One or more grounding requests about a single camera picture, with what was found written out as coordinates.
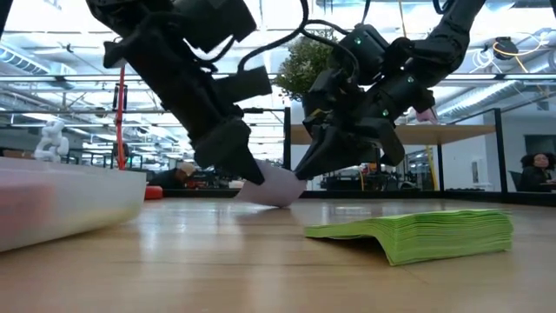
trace desk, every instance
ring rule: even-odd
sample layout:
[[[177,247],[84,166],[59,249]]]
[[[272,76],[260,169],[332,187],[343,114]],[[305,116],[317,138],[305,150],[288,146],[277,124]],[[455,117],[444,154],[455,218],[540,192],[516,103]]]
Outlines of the desk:
[[[556,193],[556,183],[542,183],[541,186],[548,188],[552,193]]]
[[[396,134],[403,144],[436,145],[494,133],[494,125],[398,125]],[[292,144],[311,144],[303,125],[292,125]]]
[[[512,252],[390,267],[369,241],[301,226],[461,208],[512,211]],[[3,312],[551,312],[553,208],[448,200],[146,203],[134,221],[3,253]]]

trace potted plant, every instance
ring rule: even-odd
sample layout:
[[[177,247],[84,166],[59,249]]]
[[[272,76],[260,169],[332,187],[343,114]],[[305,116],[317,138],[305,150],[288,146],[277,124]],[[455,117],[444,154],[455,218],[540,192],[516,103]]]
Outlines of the potted plant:
[[[338,42],[333,30],[316,30],[313,33]],[[289,47],[289,57],[280,65],[274,83],[281,87],[283,95],[293,101],[301,101],[317,76],[328,68],[328,56],[332,47],[307,37],[295,40]]]

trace wooden shelf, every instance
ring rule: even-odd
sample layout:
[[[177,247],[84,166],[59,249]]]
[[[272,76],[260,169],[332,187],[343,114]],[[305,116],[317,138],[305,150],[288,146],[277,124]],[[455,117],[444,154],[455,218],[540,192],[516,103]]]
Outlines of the wooden shelf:
[[[403,144],[435,145],[495,132],[494,125],[398,125],[396,133]],[[292,125],[292,144],[311,144],[303,125]]]

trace woman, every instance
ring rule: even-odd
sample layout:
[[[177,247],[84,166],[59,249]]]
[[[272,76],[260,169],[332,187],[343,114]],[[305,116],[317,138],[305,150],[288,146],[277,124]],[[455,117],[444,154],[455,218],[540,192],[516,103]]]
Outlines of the woman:
[[[523,172],[520,179],[520,191],[551,192],[543,184],[556,183],[550,176],[549,170],[554,170],[554,155],[552,153],[537,153],[521,158]]]

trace yellow pole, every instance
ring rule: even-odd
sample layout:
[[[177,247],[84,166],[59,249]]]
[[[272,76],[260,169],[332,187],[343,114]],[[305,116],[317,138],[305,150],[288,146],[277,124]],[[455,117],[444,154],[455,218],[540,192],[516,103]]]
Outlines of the yellow pole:
[[[425,149],[427,151],[428,167],[431,169],[431,175],[433,176],[434,190],[438,190],[439,188],[436,182],[436,169],[434,167],[433,153],[431,151],[432,149],[428,145],[425,146]]]

